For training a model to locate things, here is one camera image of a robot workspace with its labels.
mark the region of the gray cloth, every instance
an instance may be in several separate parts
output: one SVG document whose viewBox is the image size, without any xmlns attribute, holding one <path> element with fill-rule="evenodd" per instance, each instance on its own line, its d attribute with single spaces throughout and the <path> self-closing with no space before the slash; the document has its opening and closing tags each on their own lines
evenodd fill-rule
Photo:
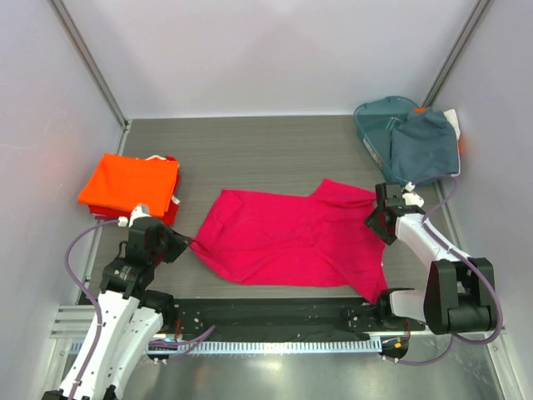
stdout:
<svg viewBox="0 0 533 400">
<path fill-rule="evenodd" d="M 411 112 L 391 131 L 391 169 L 410 182 L 459 173 L 456 132 L 442 111 Z"/>
</svg>

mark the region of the teal basket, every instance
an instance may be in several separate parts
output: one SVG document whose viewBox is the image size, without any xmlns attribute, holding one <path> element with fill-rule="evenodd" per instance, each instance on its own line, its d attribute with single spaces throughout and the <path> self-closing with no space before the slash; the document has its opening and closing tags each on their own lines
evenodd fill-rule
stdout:
<svg viewBox="0 0 533 400">
<path fill-rule="evenodd" d="M 353 113 L 357 136 L 388 182 L 407 183 L 391 170 L 391 131 L 407 120 L 413 108 L 418 106 L 408 98 L 390 96 L 376 102 L 366 102 Z"/>
</svg>

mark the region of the pink fabric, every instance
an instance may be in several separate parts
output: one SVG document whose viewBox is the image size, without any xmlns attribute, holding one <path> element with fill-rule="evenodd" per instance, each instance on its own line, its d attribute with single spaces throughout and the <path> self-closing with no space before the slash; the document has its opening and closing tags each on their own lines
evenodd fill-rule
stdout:
<svg viewBox="0 0 533 400">
<path fill-rule="evenodd" d="M 310 196 L 223 190 L 192 251 L 246 285 L 351 285 L 375 303 L 387 289 L 384 243 L 364 224 L 375 194 L 324 180 Z"/>
</svg>

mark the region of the orange cloth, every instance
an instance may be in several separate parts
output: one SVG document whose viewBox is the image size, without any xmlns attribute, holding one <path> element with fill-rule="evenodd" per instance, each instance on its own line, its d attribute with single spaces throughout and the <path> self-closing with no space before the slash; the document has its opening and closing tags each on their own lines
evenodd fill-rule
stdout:
<svg viewBox="0 0 533 400">
<path fill-rule="evenodd" d="M 178 161 L 104 154 L 77 200 L 127 212 L 145 204 L 151 215 L 162 218 L 168 211 L 179 167 Z"/>
</svg>

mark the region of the white panel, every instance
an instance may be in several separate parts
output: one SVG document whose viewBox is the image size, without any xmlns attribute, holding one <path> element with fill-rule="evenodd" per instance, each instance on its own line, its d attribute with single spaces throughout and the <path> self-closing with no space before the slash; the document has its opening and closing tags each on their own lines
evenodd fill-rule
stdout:
<svg viewBox="0 0 533 400">
<path fill-rule="evenodd" d="M 456 108 L 467 154 L 451 210 L 466 250 L 489 258 L 505 324 L 533 375 L 533 3 L 496 1 L 436 106 Z"/>
<path fill-rule="evenodd" d="M 67 0 L 130 118 L 424 99 L 473 0 Z"/>
<path fill-rule="evenodd" d="M 43 0 L 0 2 L 2 398 L 41 398 L 47 337 L 74 285 L 63 254 L 93 224 L 77 194 L 120 128 Z M 80 272 L 87 241 L 73 252 Z"/>
</svg>

